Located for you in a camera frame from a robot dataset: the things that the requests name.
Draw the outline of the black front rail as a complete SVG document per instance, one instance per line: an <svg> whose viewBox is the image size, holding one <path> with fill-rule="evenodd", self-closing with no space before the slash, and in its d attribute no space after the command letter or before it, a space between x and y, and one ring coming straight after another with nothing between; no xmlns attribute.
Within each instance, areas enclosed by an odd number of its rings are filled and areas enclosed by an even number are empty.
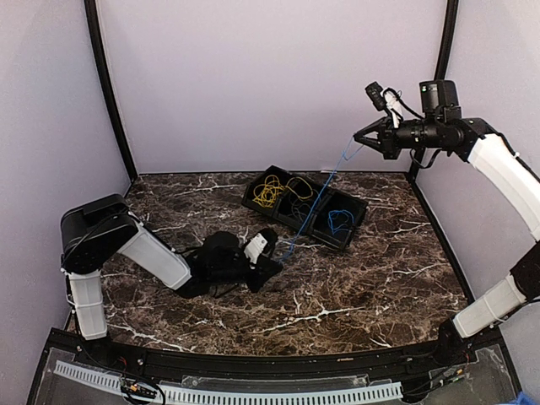
<svg viewBox="0 0 540 405"><path fill-rule="evenodd" d="M106 339L84 342L72 337L75 358L88 365L104 365L144 377L179 381L183 377L294 379L367 375L371 380L425 379L440 365L430 344L351 354L292 357L255 357L188 354L165 349L143 348Z"/></svg>

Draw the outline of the left black frame post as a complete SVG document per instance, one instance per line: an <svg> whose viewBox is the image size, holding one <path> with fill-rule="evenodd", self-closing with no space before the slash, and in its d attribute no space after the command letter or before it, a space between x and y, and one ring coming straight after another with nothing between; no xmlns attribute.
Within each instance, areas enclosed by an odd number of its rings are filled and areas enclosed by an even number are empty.
<svg viewBox="0 0 540 405"><path fill-rule="evenodd" d="M104 98L105 107L110 119L111 128L119 149L121 160L130 182L138 178L138 171L128 145L127 135L122 125L120 111L116 102L111 75L109 72L104 41L100 29L98 4L95 0L84 0L84 11L89 31L89 38L94 55L94 64L100 81L100 88Z"/></svg>

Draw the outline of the blue object bottom corner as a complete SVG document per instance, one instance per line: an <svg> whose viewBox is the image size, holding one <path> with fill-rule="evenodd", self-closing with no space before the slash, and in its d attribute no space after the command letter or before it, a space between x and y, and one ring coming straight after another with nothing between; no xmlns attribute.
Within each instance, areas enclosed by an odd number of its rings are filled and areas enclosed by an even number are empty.
<svg viewBox="0 0 540 405"><path fill-rule="evenodd" d="M529 397L525 392L520 391L515 400L511 401L514 405L539 405L539 402Z"/></svg>

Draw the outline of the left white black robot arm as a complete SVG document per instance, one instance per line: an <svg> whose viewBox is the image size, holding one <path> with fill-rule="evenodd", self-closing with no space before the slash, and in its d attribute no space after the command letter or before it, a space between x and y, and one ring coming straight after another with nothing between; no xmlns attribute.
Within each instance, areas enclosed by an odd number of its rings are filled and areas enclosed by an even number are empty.
<svg viewBox="0 0 540 405"><path fill-rule="evenodd" d="M246 243L218 231L200 246L180 253L137 218L119 194L67 211L60 231L69 304L80 335L88 341L85 352L101 368L113 367L119 360L118 347L105 338L101 288L101 269L115 254L138 264L184 299L230 284L244 284L257 293L283 269L273 260L278 235L271 228L260 230Z"/></svg>

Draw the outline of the right black frame post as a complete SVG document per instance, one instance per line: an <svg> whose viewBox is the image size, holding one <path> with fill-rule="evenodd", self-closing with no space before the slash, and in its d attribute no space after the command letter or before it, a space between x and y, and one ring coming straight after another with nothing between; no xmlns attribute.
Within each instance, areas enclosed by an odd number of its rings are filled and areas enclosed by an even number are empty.
<svg viewBox="0 0 540 405"><path fill-rule="evenodd" d="M448 0L445 8L444 25L440 40L440 49L438 52L437 63L435 67L434 80L445 79L448 64L451 55L451 46L454 38L454 32L458 13L458 0ZM422 163L425 155L425 148L414 152L413 162L408 171L408 179L415 182L420 172L419 165Z"/></svg>

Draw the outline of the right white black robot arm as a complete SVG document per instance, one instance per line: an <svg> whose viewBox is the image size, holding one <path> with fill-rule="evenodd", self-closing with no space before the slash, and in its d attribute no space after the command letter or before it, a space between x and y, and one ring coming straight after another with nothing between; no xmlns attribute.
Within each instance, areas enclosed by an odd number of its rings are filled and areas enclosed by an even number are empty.
<svg viewBox="0 0 540 405"><path fill-rule="evenodd" d="M462 117L456 86L450 80L424 81L419 85L422 113L403 118L405 103L396 90L377 82L365 92L385 116L358 130L354 140L397 159L404 149L433 149L455 154L483 174L518 212L533 239L539 238L539 178L510 146L505 136L481 118ZM486 327L505 321L539 298L539 246L534 245L509 274L444 321L430 358L439 366L450 365L467 344Z"/></svg>

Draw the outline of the black three-compartment bin tray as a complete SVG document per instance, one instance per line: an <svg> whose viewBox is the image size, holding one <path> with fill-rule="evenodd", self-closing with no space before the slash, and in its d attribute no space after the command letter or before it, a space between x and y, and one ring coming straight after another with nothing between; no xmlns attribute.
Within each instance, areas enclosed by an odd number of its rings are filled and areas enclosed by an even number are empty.
<svg viewBox="0 0 540 405"><path fill-rule="evenodd" d="M338 251L350 245L368 203L275 165L246 187L241 204Z"/></svg>

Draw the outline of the black frame post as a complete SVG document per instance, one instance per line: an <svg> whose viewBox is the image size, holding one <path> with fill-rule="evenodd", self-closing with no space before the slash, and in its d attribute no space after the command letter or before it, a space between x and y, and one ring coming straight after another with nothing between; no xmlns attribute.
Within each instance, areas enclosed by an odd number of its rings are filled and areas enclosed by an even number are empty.
<svg viewBox="0 0 540 405"><path fill-rule="evenodd" d="M440 40L440 49L438 52L437 63L435 67L434 80L445 79L448 64L451 55L451 46L454 38L454 32L458 13L458 0L448 0L445 8L444 25ZM415 182L420 172L419 165L422 163L425 155L425 148L414 152L413 162L408 171L408 179Z"/></svg>
<svg viewBox="0 0 540 405"><path fill-rule="evenodd" d="M94 55L94 64L100 81L100 88L104 98L105 107L110 119L111 128L119 149L121 160L130 182L138 178L138 171L128 145L127 135L122 125L120 111L116 102L111 75L109 72L104 41L100 29L98 4L95 0L84 0L84 11L89 31L89 38Z"/></svg>

